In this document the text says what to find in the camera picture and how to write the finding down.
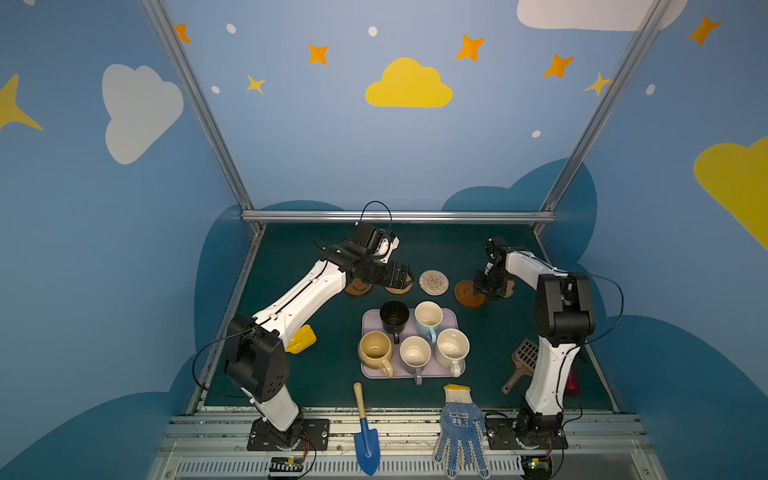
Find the round woven rattan coaster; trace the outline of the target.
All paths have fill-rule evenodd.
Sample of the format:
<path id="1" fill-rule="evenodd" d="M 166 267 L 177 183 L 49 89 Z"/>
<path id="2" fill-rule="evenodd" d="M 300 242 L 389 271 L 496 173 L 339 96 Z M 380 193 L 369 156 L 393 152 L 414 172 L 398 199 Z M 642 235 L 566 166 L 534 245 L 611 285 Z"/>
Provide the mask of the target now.
<path id="1" fill-rule="evenodd" d="M 412 289 L 412 285 L 413 285 L 412 277 L 408 276 L 405 282 L 405 286 L 403 288 L 385 287 L 385 290 L 394 295 L 404 295 Z"/>

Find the brown wooden coaster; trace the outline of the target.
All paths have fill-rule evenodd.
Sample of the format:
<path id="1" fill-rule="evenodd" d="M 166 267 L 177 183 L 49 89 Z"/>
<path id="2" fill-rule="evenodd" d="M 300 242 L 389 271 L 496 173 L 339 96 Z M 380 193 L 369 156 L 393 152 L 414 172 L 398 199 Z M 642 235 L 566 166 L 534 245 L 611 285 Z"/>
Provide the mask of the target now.
<path id="1" fill-rule="evenodd" d="M 457 283 L 454 287 L 454 297 L 460 305 L 470 309 L 477 309 L 486 302 L 486 295 L 475 291 L 472 280 Z"/>
<path id="2" fill-rule="evenodd" d="M 372 285 L 365 283 L 360 279 L 354 279 L 344 289 L 344 291 L 347 294 L 355 297 L 364 296 L 367 293 L 369 293 L 371 290 L 372 290 Z"/>

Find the black mug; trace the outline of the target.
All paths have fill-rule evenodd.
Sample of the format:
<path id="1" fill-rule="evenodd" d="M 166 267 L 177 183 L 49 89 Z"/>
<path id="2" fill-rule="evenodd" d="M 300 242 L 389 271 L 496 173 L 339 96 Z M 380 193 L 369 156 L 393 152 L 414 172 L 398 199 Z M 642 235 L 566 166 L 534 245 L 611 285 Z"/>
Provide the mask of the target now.
<path id="1" fill-rule="evenodd" d="M 396 300 L 385 302 L 379 311 L 384 332 L 392 337 L 395 345 L 400 343 L 400 335 L 405 329 L 409 315 L 408 307 Z"/>

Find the light blue mug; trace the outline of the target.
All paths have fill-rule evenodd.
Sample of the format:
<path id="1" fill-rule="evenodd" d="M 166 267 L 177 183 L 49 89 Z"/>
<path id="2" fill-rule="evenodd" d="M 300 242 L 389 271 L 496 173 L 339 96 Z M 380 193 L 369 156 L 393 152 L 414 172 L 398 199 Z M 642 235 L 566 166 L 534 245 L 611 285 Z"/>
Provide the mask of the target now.
<path id="1" fill-rule="evenodd" d="M 418 335 L 430 344 L 435 344 L 444 318 L 442 308 L 435 302 L 423 301 L 416 306 L 414 315 Z"/>

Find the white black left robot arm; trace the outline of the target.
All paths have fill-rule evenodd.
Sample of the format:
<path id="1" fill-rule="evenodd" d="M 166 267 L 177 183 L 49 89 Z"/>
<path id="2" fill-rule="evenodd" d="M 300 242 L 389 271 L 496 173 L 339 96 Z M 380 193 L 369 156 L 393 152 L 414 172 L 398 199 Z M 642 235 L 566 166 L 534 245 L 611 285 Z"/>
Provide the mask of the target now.
<path id="1" fill-rule="evenodd" d="M 250 317 L 229 321 L 221 350 L 224 373 L 268 429 L 295 435 L 302 421 L 287 388 L 287 347 L 320 307 L 355 280 L 394 289 L 412 284 L 410 267 L 391 259 L 398 246 L 392 229 L 359 221 L 345 243 L 323 247 L 311 269 L 280 298 Z"/>

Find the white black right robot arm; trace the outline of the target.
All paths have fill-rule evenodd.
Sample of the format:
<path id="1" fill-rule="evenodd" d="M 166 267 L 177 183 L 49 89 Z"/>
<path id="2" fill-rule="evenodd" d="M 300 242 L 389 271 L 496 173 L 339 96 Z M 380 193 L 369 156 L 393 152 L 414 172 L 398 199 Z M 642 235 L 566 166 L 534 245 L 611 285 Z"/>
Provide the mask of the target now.
<path id="1" fill-rule="evenodd" d="M 502 237 L 489 238 L 485 251 L 488 260 L 475 274 L 475 292 L 499 299 L 515 280 L 536 293 L 536 367 L 515 425 L 520 442 L 531 445 L 562 429 L 568 375 L 596 327 L 591 285 L 586 275 L 558 269 L 530 251 L 510 247 Z"/>

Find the lilac mug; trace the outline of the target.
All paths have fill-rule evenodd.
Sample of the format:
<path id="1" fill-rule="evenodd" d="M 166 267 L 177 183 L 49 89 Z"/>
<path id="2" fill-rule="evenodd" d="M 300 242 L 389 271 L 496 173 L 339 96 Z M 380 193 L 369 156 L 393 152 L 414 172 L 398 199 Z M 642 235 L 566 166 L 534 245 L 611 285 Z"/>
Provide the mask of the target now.
<path id="1" fill-rule="evenodd" d="M 432 357 L 431 344 L 418 335 L 409 336 L 401 341 L 399 355 L 405 371 L 421 386 L 423 370 Z"/>

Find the white mug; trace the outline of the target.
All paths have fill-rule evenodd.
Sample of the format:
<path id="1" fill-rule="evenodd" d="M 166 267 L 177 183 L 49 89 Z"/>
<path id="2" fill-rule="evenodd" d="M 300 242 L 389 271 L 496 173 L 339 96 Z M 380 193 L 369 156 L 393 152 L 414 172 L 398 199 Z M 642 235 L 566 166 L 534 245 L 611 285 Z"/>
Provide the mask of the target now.
<path id="1" fill-rule="evenodd" d="M 462 375 L 462 367 L 469 351 L 469 339 L 458 329 L 442 330 L 437 337 L 435 359 L 441 367 L 449 371 L 453 378 Z"/>

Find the yellow mug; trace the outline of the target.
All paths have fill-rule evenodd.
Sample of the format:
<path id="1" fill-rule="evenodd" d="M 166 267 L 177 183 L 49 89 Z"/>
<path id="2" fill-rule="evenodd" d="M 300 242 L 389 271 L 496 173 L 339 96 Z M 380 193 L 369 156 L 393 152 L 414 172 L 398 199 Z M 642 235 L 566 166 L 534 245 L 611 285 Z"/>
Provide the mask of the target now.
<path id="1" fill-rule="evenodd" d="M 386 378 L 394 377 L 392 355 L 392 342 L 382 331 L 371 331 L 365 334 L 358 344 L 358 357 L 362 365 L 382 372 Z"/>

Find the brown slotted scoop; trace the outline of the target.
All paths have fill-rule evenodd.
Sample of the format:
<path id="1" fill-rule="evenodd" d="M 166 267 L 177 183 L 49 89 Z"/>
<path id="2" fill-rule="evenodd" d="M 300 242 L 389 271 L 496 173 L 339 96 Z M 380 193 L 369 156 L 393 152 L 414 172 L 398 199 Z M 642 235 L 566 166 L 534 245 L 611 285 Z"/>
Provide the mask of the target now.
<path id="1" fill-rule="evenodd" d="M 515 369 L 510 378 L 501 387 L 501 392 L 508 395 L 513 387 L 524 377 L 532 377 L 535 373 L 538 357 L 538 346 L 531 340 L 525 339 L 512 354 Z"/>

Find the yellow plastic scoop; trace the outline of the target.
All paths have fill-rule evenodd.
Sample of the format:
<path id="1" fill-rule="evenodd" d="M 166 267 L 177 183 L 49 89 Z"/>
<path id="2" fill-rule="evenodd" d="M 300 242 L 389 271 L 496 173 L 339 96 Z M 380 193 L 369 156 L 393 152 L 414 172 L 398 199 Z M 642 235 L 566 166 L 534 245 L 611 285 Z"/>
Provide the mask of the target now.
<path id="1" fill-rule="evenodd" d="M 303 325 L 293 336 L 286 351 L 293 355 L 305 351 L 317 342 L 317 336 L 309 324 Z"/>

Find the red brush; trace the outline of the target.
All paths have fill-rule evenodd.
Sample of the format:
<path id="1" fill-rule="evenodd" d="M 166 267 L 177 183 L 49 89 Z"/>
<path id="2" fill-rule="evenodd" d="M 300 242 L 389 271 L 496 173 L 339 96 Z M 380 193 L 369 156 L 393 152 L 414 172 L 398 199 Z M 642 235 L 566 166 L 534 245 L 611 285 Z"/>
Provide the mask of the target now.
<path id="1" fill-rule="evenodd" d="M 578 398 L 581 395 L 581 390 L 580 367 L 579 362 L 575 360 L 568 374 L 565 394 L 569 397 Z"/>

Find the blue dotted work glove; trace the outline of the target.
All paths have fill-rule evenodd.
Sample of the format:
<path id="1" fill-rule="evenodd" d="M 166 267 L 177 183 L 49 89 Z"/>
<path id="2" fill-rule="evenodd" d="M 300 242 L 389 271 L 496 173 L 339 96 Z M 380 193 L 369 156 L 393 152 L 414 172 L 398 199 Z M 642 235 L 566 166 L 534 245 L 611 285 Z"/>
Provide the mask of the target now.
<path id="1" fill-rule="evenodd" d="M 443 387 L 445 404 L 440 414 L 440 433 L 433 459 L 449 479 L 455 479 L 459 464 L 474 467 L 482 479 L 491 477 L 482 440 L 486 434 L 484 414 L 473 402 L 467 386 Z"/>

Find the blue garden trowel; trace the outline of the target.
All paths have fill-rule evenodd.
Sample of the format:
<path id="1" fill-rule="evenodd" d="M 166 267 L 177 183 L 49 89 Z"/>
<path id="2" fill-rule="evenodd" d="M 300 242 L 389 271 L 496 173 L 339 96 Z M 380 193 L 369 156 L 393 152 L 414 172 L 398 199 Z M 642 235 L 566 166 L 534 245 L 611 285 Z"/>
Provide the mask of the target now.
<path id="1" fill-rule="evenodd" d="M 373 476 L 380 464 L 380 445 L 378 431 L 370 429 L 364 405 L 363 389 L 360 382 L 353 385 L 357 402 L 360 432 L 354 435 L 356 459 L 360 469 L 369 476 Z"/>

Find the aluminium rear frame rail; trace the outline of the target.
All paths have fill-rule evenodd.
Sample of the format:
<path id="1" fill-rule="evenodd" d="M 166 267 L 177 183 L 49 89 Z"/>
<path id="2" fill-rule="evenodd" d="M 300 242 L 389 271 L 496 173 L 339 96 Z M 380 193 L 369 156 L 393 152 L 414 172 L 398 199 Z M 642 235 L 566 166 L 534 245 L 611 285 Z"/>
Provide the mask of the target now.
<path id="1" fill-rule="evenodd" d="M 530 224 L 552 223 L 552 212 L 484 212 L 484 211 L 310 211 L 310 210 L 244 210 L 241 217 L 249 222 L 351 223 L 367 222 L 436 223 L 436 224 Z"/>

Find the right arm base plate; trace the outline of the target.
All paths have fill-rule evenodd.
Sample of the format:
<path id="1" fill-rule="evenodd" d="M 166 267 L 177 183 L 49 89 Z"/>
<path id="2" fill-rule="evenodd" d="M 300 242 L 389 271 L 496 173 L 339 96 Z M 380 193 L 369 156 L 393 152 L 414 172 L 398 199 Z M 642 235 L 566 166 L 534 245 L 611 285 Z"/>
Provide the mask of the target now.
<path id="1" fill-rule="evenodd" d="M 568 440 L 559 430 L 528 429 L 515 419 L 491 416 L 485 419 L 491 450 L 566 450 Z"/>

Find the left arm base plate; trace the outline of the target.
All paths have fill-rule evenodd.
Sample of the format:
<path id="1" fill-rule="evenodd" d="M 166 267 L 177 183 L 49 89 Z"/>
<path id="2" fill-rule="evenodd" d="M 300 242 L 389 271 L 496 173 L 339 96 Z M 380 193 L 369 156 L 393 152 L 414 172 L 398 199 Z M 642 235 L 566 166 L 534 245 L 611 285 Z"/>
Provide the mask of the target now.
<path id="1" fill-rule="evenodd" d="M 246 449 L 248 451 L 299 451 L 305 448 L 325 451 L 328 447 L 328 419 L 304 419 L 299 416 L 286 431 L 280 431 L 266 420 L 252 424 Z"/>

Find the left aluminium frame post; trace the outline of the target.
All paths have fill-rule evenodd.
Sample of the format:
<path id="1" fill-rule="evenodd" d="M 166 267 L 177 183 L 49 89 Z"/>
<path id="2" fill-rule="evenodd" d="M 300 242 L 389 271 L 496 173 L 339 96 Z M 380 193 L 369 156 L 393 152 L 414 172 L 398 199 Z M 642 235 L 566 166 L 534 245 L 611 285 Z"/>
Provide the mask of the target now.
<path id="1" fill-rule="evenodd" d="M 142 0 L 141 3 L 181 81 L 183 89 L 189 98 L 230 188 L 241 207 L 243 221 L 250 225 L 255 235 L 261 236 L 264 233 L 263 224 L 258 220 L 246 220 L 244 217 L 246 211 L 253 209 L 253 202 L 221 129 L 214 118 L 165 2 L 160 0 Z"/>

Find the aluminium frame post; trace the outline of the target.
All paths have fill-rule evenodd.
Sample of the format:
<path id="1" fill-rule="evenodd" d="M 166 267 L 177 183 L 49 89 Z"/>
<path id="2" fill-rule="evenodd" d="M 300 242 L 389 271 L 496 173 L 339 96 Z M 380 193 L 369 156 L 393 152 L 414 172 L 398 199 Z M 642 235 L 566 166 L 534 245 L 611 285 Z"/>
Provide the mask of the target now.
<path id="1" fill-rule="evenodd" d="M 244 217 L 246 211 L 253 209 L 253 202 L 221 129 L 214 118 L 165 2 L 160 0 L 142 0 L 141 3 L 181 81 L 183 89 L 189 98 L 230 188 L 241 207 L 243 221 L 250 225 L 255 235 L 261 236 L 264 233 L 263 224 L 258 220 L 246 220 Z"/>
<path id="2" fill-rule="evenodd" d="M 536 237 L 540 236 L 548 223 L 553 223 L 556 220 L 558 205 L 607 124 L 626 87 L 662 30 L 663 19 L 672 4 L 672 0 L 651 2 L 645 17 L 640 22 L 613 73 L 612 81 L 600 96 L 585 129 L 539 209 L 537 221 L 532 224 L 532 231 Z"/>

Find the right aluminium frame post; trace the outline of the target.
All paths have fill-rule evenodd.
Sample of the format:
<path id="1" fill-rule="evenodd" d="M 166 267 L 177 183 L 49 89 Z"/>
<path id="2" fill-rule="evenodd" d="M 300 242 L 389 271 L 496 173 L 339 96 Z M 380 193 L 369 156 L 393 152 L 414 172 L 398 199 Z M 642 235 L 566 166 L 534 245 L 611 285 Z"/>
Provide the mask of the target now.
<path id="1" fill-rule="evenodd" d="M 540 236 L 548 223 L 553 223 L 556 220 L 558 205 L 607 124 L 626 87 L 662 30 L 663 19 L 672 4 L 672 0 L 651 2 L 645 17 L 640 22 L 613 73 L 612 81 L 600 96 L 585 129 L 539 209 L 537 221 L 532 224 L 532 231 L 536 237 Z"/>

